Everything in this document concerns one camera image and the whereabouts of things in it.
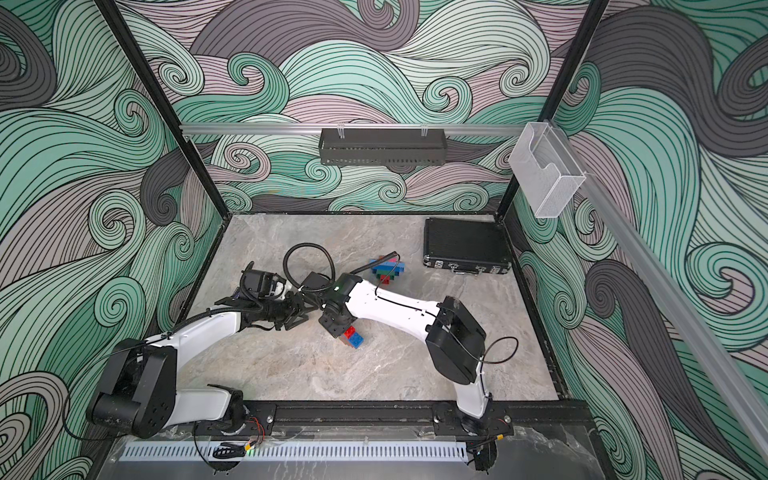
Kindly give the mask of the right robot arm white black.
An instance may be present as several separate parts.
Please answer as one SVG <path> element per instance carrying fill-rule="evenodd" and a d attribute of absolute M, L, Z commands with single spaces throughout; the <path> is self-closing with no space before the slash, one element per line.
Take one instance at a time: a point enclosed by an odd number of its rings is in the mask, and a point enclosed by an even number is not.
<path fill-rule="evenodd" d="M 457 417 L 470 435 L 487 432 L 483 417 L 490 403 L 481 375 L 487 334 L 455 297 L 419 300 L 382 289 L 359 276 L 344 274 L 319 294 L 319 322 L 334 338 L 359 319 L 407 333 L 428 351 L 434 369 L 455 390 Z"/>

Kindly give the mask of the blue long brick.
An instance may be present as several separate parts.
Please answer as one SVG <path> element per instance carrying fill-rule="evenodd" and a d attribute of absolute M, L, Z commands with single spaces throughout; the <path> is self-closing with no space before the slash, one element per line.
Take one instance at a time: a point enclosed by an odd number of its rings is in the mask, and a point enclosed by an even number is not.
<path fill-rule="evenodd" d="M 355 349 L 359 348 L 359 347 L 362 345 L 363 341 L 364 341 L 363 337 L 362 337 L 362 336 L 360 336 L 358 333 L 353 333 L 353 334 L 351 334 L 351 335 L 350 335 L 350 336 L 347 338 L 347 340 L 348 340 L 348 342 L 350 343 L 350 345 L 351 345 L 353 348 L 355 348 Z"/>

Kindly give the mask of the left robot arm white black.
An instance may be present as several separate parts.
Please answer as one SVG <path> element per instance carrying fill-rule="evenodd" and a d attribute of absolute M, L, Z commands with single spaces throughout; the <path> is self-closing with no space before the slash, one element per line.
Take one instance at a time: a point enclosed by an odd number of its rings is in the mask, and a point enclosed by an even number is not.
<path fill-rule="evenodd" d="M 86 408 L 89 423 L 147 439 L 180 424 L 207 422 L 224 435 L 245 426 L 248 410 L 241 390 L 220 384 L 181 389 L 182 367 L 221 340 L 247 328 L 290 330 L 309 319 L 317 302 L 300 294 L 252 301 L 223 298 L 167 333 L 126 339 L 110 354 Z"/>

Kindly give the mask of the blue lego brick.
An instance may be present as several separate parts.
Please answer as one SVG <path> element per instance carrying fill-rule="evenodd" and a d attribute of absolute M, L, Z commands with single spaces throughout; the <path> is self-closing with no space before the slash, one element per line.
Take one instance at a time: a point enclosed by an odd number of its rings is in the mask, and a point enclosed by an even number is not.
<path fill-rule="evenodd" d="M 372 262 L 369 268 L 374 272 L 394 270 L 399 274 L 405 270 L 405 264 L 399 261 L 396 257 L 393 257 L 386 261 L 379 259 L 376 262 Z"/>

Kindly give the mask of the green long lego brick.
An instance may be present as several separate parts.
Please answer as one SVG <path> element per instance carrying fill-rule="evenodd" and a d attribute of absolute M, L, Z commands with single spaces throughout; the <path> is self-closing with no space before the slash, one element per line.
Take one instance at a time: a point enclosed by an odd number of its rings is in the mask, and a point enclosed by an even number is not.
<path fill-rule="evenodd" d="M 388 270 L 388 271 L 385 271 L 385 270 L 377 270 L 377 271 L 375 272 L 375 276 L 376 276 L 378 279 L 381 279 L 381 278 L 387 278 L 388 280 L 390 280 L 390 279 L 392 279 L 392 278 L 398 277 L 398 276 L 400 275 L 400 273 L 401 273 L 401 271 L 400 271 L 400 270 Z"/>

